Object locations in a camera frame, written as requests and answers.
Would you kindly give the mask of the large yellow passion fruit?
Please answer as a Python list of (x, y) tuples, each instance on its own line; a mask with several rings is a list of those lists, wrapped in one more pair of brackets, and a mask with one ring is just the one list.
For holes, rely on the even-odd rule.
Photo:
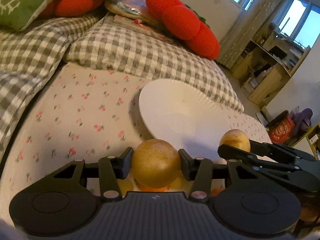
[(132, 154), (131, 173), (144, 187), (167, 187), (178, 177), (180, 170), (181, 158), (178, 150), (164, 140), (147, 140)]

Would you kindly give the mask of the orange printed bag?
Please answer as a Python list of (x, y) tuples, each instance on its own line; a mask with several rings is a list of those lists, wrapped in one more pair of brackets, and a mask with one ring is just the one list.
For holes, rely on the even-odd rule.
[(265, 126), (270, 140), (273, 143), (278, 144), (283, 144), (291, 138), (294, 127), (295, 124), (293, 123), (288, 110), (280, 113)]

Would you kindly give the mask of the purple plush toy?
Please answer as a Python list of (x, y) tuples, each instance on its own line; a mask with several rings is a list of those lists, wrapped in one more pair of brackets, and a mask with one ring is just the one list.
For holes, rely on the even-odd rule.
[(297, 137), (308, 131), (311, 127), (312, 116), (313, 111), (310, 108), (305, 108), (300, 112), (299, 107), (297, 106), (290, 112), (290, 118), (295, 125), (292, 131), (293, 137)]

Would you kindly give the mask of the cherry print bedsheet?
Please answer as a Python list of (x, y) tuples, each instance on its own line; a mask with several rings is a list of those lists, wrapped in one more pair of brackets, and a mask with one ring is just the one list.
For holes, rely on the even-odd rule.
[[(1, 175), (1, 219), (11, 223), (14, 195), (70, 161), (96, 163), (154, 138), (138, 106), (142, 88), (151, 81), (114, 70), (64, 66), (17, 130)], [(227, 114), (230, 129), (257, 142), (270, 141), (255, 118), (229, 107)]]

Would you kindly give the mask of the white fluted plate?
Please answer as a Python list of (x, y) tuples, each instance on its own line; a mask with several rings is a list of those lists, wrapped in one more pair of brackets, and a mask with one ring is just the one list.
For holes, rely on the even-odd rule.
[(158, 79), (142, 88), (138, 106), (154, 138), (183, 148), (194, 158), (219, 157), (220, 140), (230, 129), (225, 105), (182, 81)]

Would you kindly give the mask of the grey gingham pillow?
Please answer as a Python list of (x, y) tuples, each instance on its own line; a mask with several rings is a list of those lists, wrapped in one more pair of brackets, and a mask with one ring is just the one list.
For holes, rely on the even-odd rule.
[(178, 43), (169, 44), (105, 19), (73, 42), (64, 59), (146, 79), (183, 81), (210, 100), (244, 111), (228, 78), (213, 60), (197, 56)]

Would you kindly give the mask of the beige curtain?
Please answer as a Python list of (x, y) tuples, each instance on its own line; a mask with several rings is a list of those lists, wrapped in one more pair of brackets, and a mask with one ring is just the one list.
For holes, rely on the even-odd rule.
[(284, 0), (253, 0), (221, 42), (221, 51), (216, 61), (230, 69), (256, 32), (283, 2)]

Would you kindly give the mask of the window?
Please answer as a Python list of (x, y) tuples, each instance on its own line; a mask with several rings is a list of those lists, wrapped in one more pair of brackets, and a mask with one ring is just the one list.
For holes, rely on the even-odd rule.
[(319, 7), (319, 0), (284, 0), (281, 6), (260, 28), (273, 22), (282, 30), (283, 34), (295, 39), (313, 5)]

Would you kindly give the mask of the grey gingham blanket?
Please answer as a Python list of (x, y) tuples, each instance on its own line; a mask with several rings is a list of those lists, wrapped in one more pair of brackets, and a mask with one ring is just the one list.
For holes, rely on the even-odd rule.
[(1, 29), (1, 154), (25, 108), (52, 77), (69, 45), (101, 18), (94, 10), (79, 17), (38, 20), (21, 32)]

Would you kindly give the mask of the red tomato plush cushion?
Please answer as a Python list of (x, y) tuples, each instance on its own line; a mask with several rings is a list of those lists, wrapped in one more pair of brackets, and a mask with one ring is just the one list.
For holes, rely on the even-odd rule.
[(214, 60), (220, 45), (211, 29), (180, 0), (146, 0), (150, 14), (195, 54)]

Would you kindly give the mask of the stack of books and papers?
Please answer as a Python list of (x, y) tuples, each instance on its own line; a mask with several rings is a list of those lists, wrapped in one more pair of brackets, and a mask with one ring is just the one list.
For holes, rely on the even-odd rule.
[(174, 42), (163, 23), (149, 12), (145, 0), (105, 0), (104, 5), (114, 14), (115, 23), (169, 44)]

